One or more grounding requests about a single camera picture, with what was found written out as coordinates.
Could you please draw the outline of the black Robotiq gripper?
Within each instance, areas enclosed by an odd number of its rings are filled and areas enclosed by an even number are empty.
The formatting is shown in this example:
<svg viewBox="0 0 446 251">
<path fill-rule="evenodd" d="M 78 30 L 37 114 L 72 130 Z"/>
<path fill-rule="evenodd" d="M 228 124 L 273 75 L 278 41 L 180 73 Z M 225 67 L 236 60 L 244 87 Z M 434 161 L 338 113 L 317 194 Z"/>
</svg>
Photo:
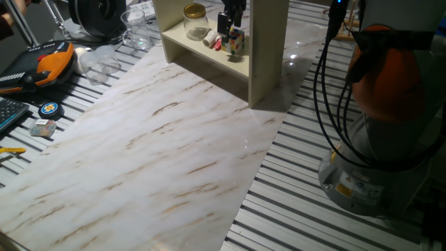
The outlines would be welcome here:
<svg viewBox="0 0 446 251">
<path fill-rule="evenodd" d="M 233 25 L 236 27 L 242 26 L 243 12 L 246 10 L 247 1 L 246 0 L 222 0 L 224 4 L 224 12 L 218 13 L 217 17 L 217 32 L 221 36 L 222 43 L 227 43 L 229 38 L 228 24 L 229 15 L 233 13 Z"/>
</svg>

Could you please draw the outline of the operator bare hand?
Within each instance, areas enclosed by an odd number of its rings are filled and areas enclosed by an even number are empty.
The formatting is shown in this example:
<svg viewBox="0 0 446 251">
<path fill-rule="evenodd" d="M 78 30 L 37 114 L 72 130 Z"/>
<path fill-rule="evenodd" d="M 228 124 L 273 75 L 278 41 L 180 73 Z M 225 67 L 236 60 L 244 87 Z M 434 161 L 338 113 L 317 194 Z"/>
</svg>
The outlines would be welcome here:
<svg viewBox="0 0 446 251">
<path fill-rule="evenodd" d="M 23 15 L 26 15 L 27 8 L 32 4 L 32 0 L 14 0 L 14 2 Z"/>
</svg>

